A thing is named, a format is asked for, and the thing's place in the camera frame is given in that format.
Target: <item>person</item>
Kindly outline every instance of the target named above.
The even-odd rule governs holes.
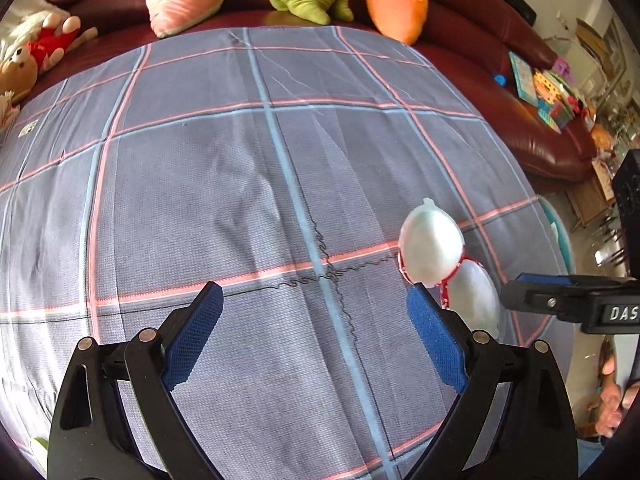
[[[603,437],[613,436],[622,422],[624,412],[631,407],[640,390],[639,381],[629,386],[623,394],[616,384],[615,370],[616,360],[611,355],[602,367],[604,378],[600,390],[600,403],[596,410],[595,431],[600,437],[597,442],[578,439],[578,475],[582,475],[602,452]]]

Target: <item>orange carrot plush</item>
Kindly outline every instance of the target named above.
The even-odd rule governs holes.
[[[429,0],[367,0],[367,9],[381,34],[411,45],[427,19]]]

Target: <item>human hand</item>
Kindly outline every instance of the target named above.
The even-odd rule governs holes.
[[[602,381],[602,391],[600,392],[602,402],[598,406],[598,418],[595,425],[598,434],[608,438],[613,436],[616,428],[622,422],[623,413],[621,407],[628,410],[634,402],[638,390],[640,390],[640,383],[636,383],[629,387],[623,396],[613,377],[615,369],[616,361],[612,355],[602,367],[602,373],[605,376]]]

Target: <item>red leather sofa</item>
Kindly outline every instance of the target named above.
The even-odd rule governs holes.
[[[149,25],[145,0],[49,0],[80,16],[100,36],[69,53],[38,81],[33,95],[58,81],[142,44],[158,41]],[[350,0],[354,23],[373,28],[365,0]],[[225,0],[220,12],[190,29],[313,25],[276,12],[268,0]],[[503,0],[430,0],[429,15],[415,48],[424,54],[486,118],[509,147],[538,191],[565,189],[592,174],[596,147],[581,121],[561,135],[517,98],[509,51],[532,66],[551,68],[556,54]],[[506,87],[494,81],[501,74]]]

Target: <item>blue textured pad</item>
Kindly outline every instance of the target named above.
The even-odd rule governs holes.
[[[168,391],[189,378],[220,314],[224,297],[222,287],[214,284],[201,299],[173,344],[166,349],[166,366],[162,382]]]
[[[569,276],[549,276],[548,274],[521,274],[517,282],[543,283],[547,285],[571,285]]]
[[[461,393],[468,380],[465,355],[439,316],[440,306],[414,285],[406,296],[406,310],[440,380]]]

